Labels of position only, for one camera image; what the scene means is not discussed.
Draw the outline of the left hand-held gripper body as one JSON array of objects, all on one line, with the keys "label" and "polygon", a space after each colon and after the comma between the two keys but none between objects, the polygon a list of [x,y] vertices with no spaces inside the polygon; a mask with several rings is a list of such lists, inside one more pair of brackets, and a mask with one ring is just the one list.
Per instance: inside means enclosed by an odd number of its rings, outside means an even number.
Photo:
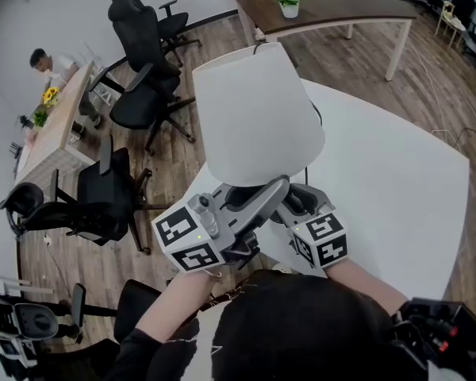
[{"label": "left hand-held gripper body", "polygon": [[172,206],[152,228],[164,255],[180,271],[242,268],[259,252],[258,228],[232,231],[230,223],[228,207],[217,207],[212,194],[202,193]]}]

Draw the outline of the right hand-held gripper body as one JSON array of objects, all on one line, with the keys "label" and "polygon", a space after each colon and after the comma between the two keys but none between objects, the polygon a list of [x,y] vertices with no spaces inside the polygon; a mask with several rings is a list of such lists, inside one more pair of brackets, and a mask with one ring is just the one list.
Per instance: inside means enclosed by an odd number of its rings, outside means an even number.
[{"label": "right hand-held gripper body", "polygon": [[311,215],[289,227],[295,253],[311,268],[327,268],[347,258],[347,232],[336,209]]}]

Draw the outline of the white table lamp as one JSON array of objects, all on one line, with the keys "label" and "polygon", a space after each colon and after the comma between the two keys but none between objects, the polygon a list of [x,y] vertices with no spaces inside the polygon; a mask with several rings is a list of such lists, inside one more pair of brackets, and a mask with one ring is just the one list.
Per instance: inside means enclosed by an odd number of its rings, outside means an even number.
[{"label": "white table lamp", "polygon": [[220,56],[192,78],[206,163],[218,181],[264,185],[321,154],[321,118],[280,43]]}]

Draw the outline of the person's left forearm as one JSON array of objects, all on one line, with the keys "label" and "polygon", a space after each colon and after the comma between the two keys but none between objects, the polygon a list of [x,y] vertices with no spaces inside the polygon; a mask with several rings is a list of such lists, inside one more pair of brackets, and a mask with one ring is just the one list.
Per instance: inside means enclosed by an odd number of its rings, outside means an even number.
[{"label": "person's left forearm", "polygon": [[219,270],[179,272],[141,317],[136,328],[158,342],[166,342],[209,300],[215,282],[220,279]]}]

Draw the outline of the person's right forearm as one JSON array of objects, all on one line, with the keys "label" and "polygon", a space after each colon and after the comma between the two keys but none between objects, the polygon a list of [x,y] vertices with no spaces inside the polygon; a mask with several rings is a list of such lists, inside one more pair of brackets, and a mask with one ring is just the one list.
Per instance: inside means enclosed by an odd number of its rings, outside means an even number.
[{"label": "person's right forearm", "polygon": [[325,270],[326,275],[347,287],[373,298],[389,315],[395,314],[408,298],[350,259],[337,262]]}]

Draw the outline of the light wooden desk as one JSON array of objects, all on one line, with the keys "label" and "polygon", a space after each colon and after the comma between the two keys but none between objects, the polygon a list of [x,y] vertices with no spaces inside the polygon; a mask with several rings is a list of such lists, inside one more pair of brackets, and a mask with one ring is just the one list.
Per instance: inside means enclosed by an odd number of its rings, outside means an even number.
[{"label": "light wooden desk", "polygon": [[46,123],[36,132],[33,142],[22,149],[14,182],[16,185],[34,183],[44,190],[50,186],[54,170],[65,176],[95,163],[69,143],[73,122],[93,67],[90,62],[75,73]]}]

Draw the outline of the dark brown desk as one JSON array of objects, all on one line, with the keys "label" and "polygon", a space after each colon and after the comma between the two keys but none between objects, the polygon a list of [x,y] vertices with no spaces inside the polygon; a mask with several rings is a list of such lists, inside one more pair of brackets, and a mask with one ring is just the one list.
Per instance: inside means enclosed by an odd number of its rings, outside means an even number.
[{"label": "dark brown desk", "polygon": [[394,73],[408,39],[416,12],[406,2],[398,0],[301,0],[298,16],[284,17],[276,0],[235,0],[240,21],[249,45],[257,25],[268,42],[280,37],[309,30],[346,26],[347,38],[352,38],[353,26],[367,23],[398,23],[401,25],[397,42],[390,57],[385,80]]}]

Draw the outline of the person's black shirt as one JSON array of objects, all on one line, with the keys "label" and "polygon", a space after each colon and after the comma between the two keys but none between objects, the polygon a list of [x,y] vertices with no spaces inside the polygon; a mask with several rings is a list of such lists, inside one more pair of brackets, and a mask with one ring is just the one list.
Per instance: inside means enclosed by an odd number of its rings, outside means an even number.
[{"label": "person's black shirt", "polygon": [[341,283],[258,271],[165,341],[132,331],[104,381],[393,381],[391,325]]}]

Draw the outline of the black device with red buttons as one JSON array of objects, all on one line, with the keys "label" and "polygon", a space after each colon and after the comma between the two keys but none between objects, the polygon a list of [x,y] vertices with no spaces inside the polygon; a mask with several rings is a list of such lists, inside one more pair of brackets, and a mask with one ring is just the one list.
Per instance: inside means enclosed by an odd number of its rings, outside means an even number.
[{"label": "black device with red buttons", "polygon": [[412,381],[476,381],[476,315],[465,303],[414,298],[392,320],[389,346]]}]

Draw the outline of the black high-back office chair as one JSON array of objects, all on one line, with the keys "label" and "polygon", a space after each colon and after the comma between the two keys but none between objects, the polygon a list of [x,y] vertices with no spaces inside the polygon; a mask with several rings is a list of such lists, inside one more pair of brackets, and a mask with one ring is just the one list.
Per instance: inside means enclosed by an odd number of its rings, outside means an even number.
[{"label": "black high-back office chair", "polygon": [[[175,95],[181,71],[163,53],[154,9],[140,0],[112,0],[108,18],[122,44],[125,57],[100,71],[88,90],[93,91],[101,83],[120,94],[109,117],[116,125],[126,129],[148,129],[150,133],[144,149],[149,155],[155,154],[152,142],[164,122],[170,123],[190,143],[194,143],[195,138],[171,117],[172,113],[188,106],[195,98],[181,99]],[[126,87],[108,77],[123,63],[136,72]]]}]

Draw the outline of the white side table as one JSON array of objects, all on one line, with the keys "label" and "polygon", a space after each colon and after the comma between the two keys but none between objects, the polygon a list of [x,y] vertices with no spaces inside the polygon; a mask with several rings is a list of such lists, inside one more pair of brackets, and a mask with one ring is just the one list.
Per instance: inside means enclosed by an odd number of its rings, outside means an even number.
[{"label": "white side table", "polygon": [[53,289],[44,287],[34,287],[32,283],[28,280],[14,279],[0,275],[0,281],[2,282],[5,294],[25,292],[34,294],[54,295]]}]

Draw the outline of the grey black office chair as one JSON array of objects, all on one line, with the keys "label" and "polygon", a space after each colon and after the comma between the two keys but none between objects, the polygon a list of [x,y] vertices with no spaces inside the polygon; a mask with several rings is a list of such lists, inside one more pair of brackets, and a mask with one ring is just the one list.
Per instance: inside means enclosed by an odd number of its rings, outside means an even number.
[{"label": "grey black office chair", "polygon": [[36,365],[36,343],[59,331],[57,316],[47,306],[22,297],[0,295],[0,357]]}]

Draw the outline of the potted sunflowers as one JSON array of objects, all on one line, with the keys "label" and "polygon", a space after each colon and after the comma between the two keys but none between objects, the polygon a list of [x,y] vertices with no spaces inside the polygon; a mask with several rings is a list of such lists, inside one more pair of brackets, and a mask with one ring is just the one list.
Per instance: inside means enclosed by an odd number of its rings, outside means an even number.
[{"label": "potted sunflowers", "polygon": [[55,106],[58,103],[60,89],[58,87],[49,87],[42,95],[42,104],[46,108]]}]

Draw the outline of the small pale wooden chair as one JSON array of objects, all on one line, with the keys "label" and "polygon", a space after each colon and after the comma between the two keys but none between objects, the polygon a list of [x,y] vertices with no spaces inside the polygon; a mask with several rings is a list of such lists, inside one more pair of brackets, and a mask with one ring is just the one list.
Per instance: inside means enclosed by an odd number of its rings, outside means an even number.
[{"label": "small pale wooden chair", "polygon": [[464,27],[463,23],[459,20],[459,18],[454,14],[455,5],[448,0],[443,1],[443,6],[440,14],[440,18],[438,20],[436,31],[434,36],[436,37],[441,25],[444,25],[443,34],[450,29],[452,31],[451,39],[448,44],[450,48],[454,43],[459,45],[463,39],[463,36],[466,33],[466,28]]}]

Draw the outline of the white frame chair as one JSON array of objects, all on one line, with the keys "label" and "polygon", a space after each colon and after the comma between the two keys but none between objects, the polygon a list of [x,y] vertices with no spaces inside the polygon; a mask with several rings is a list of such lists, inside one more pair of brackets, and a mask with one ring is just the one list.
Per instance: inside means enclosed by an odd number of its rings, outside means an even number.
[{"label": "white frame chair", "polygon": [[[90,73],[90,81],[93,82],[101,71],[106,67],[104,60],[97,54],[91,46],[85,41],[81,40],[78,47],[79,63],[81,65],[93,63],[92,71]],[[99,83],[93,89],[94,96],[99,97],[108,107],[111,107],[113,99],[118,100],[119,93],[103,83]]]}]

